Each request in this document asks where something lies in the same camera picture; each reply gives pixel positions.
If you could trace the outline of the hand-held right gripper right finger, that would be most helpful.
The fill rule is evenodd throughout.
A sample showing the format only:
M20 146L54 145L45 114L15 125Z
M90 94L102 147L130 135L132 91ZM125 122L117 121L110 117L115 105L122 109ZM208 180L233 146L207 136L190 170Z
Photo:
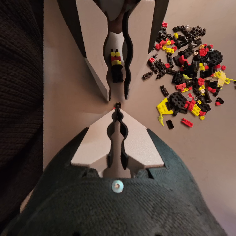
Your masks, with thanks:
M159 168L164 166L147 128L119 109L121 143L121 163L124 170L129 169L131 177L135 177L139 170Z

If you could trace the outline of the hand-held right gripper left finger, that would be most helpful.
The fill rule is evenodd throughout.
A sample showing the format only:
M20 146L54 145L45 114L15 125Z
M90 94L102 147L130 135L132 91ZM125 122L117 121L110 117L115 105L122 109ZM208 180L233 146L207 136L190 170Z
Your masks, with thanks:
M113 109L93 123L75 152L71 165L95 169L103 177L104 170L113 163L114 145L111 136L115 132L116 120L117 109Z

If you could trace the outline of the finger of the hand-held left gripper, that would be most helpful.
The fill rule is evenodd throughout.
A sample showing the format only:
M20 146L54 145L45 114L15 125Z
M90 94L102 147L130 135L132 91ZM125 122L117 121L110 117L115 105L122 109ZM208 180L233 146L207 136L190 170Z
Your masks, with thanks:
M123 17L122 33L127 45L127 56L124 62L126 100L148 55L154 8L154 0L141 0L125 12Z
M76 0L76 6L86 53L85 61L103 97L109 102L108 66L104 59L109 35L107 16L93 0Z

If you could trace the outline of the black red yellow lego assembly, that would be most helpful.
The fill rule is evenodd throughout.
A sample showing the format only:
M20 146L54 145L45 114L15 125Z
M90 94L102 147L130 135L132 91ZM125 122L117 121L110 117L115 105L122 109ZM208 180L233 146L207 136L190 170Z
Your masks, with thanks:
M110 52L111 57L111 74L113 83L122 83L123 82L123 72L122 72L122 62L120 57L120 52L118 49L115 51L111 49Z

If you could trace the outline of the yellow lego wedge plate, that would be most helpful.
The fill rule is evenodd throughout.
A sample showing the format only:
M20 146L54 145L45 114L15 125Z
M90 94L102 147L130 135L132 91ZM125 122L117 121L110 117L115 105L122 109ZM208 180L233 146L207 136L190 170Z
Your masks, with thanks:
M159 112L160 117L166 114L173 114L173 110L168 110L166 103L168 102L168 99L165 98L162 102L160 102L156 108Z

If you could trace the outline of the red lego clip plate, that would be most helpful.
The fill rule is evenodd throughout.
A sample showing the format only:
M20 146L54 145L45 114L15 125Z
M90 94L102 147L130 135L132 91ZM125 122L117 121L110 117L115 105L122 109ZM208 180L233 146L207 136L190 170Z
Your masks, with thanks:
M184 125L188 126L189 128L193 127L193 123L190 122L189 120L185 119L185 118L181 119L181 123L183 123Z

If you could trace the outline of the black round lego plate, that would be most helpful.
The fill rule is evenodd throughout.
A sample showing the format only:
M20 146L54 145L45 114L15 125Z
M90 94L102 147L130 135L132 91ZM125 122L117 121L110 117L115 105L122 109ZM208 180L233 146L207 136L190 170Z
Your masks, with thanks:
M169 103L175 109L183 108L186 102L187 99L180 92L174 92L169 96Z

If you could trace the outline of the pile of loose lego pieces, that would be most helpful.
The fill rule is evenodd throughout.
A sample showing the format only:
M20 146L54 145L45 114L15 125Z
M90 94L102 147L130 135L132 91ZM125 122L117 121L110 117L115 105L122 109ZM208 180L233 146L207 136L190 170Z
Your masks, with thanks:
M175 92L180 92L187 102L183 108L175 109L169 103L169 94L166 97L168 110L173 110L173 116L191 112L204 120L206 113L211 110L210 94L216 98L223 90L223 85L236 83L236 80L226 77L226 66L221 65L222 53L214 49L212 44L202 43L205 28L179 25L172 31L173 34L167 34L167 23L162 23L154 49L166 53L167 63L158 59L158 54L151 56L147 61L151 71L143 75L143 80L153 74L156 74L157 80L164 75L172 75L171 83Z

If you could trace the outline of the person's left hand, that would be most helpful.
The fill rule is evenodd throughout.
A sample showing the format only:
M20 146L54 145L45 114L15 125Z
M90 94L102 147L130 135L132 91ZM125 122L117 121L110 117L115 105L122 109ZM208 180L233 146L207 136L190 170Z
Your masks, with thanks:
M122 32L122 18L116 18L108 23L108 31L115 34L120 34Z

